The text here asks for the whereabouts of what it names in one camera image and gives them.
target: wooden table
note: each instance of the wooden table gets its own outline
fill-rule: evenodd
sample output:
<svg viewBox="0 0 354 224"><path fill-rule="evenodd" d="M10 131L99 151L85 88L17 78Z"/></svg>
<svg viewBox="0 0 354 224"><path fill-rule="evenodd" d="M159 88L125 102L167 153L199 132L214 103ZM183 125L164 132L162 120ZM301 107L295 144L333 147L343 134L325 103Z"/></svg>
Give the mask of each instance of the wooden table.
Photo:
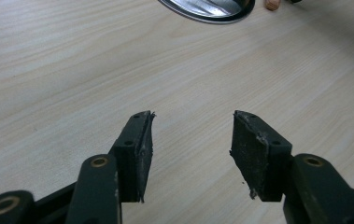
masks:
<svg viewBox="0 0 354 224"><path fill-rule="evenodd" d="M354 188L354 0L257 1L231 25L149 0L0 1L0 193L74 182L152 110L146 203L125 203L124 223L285 223L229 156L236 109Z"/></svg>

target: metal rim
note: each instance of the metal rim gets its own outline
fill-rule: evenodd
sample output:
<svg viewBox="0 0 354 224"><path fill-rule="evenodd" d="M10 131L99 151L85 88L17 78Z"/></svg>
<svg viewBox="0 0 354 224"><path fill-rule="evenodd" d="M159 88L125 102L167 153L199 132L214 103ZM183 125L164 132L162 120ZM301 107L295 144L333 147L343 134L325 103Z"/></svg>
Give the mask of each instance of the metal rim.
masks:
<svg viewBox="0 0 354 224"><path fill-rule="evenodd" d="M108 160L105 157L97 157L95 159L93 159L90 164L92 167L98 168L98 167L102 167L105 166L107 164Z"/></svg>
<svg viewBox="0 0 354 224"><path fill-rule="evenodd" d="M3 198L0 200L0 215L11 211L13 208L15 208L17 205L20 203L20 198L16 196L7 196L6 198Z"/></svg>
<svg viewBox="0 0 354 224"><path fill-rule="evenodd" d="M171 10L173 10L174 12L176 12L181 16L184 16L194 21L200 21L200 22L210 23L210 24L230 24L230 23L241 21L249 15L249 13L252 11L252 9L255 6L255 0L250 0L248 1L246 7L244 7L244 9L239 13L234 14L232 16L215 18L215 17L206 17L206 16L193 14L185 10L184 8L179 7L178 5L171 2L170 0L159 0L159 2L161 2L163 5L170 8Z"/></svg>
<svg viewBox="0 0 354 224"><path fill-rule="evenodd" d="M323 165L321 160L314 157L305 157L304 162L315 167L321 167Z"/></svg>

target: screw hole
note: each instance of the screw hole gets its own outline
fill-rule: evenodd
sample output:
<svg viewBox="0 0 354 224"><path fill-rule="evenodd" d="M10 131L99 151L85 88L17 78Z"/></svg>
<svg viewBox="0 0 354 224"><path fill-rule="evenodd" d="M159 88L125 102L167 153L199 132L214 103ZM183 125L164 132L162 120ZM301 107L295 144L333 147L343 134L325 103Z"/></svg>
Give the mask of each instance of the screw hole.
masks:
<svg viewBox="0 0 354 224"><path fill-rule="evenodd" d="M312 166L320 167L323 165L322 161L320 161L316 158L312 158L312 157L304 158L304 161L305 161L305 163L312 165Z"/></svg>
<svg viewBox="0 0 354 224"><path fill-rule="evenodd" d="M0 200L0 215L12 210L20 203L20 198L16 196L8 196Z"/></svg>
<svg viewBox="0 0 354 224"><path fill-rule="evenodd" d="M92 167L101 167L107 164L107 158L105 157L98 157L92 160L91 165Z"/></svg>

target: round mirror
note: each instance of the round mirror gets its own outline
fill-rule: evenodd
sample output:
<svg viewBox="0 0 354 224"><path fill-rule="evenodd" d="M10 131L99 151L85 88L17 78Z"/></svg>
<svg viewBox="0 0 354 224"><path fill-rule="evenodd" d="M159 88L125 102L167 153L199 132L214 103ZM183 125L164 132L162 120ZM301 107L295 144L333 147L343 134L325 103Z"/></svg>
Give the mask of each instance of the round mirror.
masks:
<svg viewBox="0 0 354 224"><path fill-rule="evenodd" d="M159 0L176 13L195 21L227 24L244 19L255 0Z"/></svg>

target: light wood grain surface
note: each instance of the light wood grain surface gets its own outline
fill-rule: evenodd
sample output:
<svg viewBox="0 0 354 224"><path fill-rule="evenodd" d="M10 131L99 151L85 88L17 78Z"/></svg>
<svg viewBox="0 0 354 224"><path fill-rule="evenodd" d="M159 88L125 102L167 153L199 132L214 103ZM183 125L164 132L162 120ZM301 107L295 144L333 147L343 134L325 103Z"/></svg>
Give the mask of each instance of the light wood grain surface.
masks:
<svg viewBox="0 0 354 224"><path fill-rule="evenodd" d="M255 113L354 188L354 0L262 1L210 25L157 1L0 1L0 193L38 200L155 111L146 202L124 223L285 223L248 197L233 112Z"/></svg>

